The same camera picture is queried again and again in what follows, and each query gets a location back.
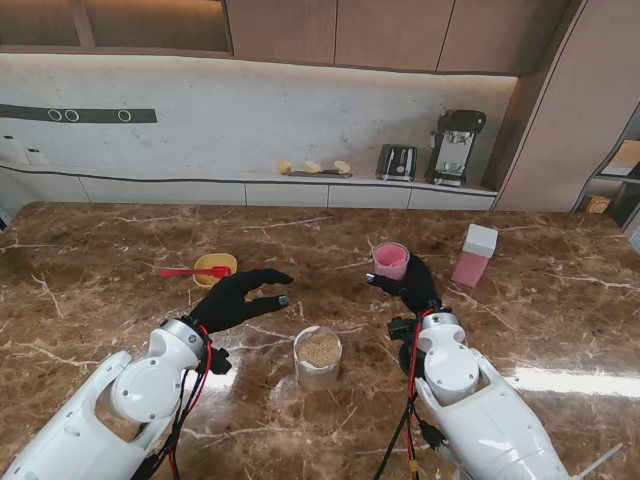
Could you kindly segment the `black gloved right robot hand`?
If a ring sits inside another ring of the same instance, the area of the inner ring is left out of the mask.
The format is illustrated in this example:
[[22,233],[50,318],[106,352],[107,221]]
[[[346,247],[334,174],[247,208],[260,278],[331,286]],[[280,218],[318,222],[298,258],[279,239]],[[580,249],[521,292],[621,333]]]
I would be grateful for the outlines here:
[[409,257],[403,279],[394,280],[375,273],[367,273],[366,281],[391,296],[399,297],[416,315],[427,311],[437,312],[442,308],[431,270],[413,254]]

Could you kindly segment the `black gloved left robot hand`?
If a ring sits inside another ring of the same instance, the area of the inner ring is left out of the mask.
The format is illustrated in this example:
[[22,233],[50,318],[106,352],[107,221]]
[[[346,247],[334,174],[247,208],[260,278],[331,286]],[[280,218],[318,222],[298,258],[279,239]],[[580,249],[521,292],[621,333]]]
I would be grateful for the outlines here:
[[236,273],[220,280],[189,314],[196,326],[209,333],[231,329],[265,314],[278,312],[290,303],[287,295],[259,297],[247,301],[246,296],[263,285],[289,285],[289,275],[272,268]]

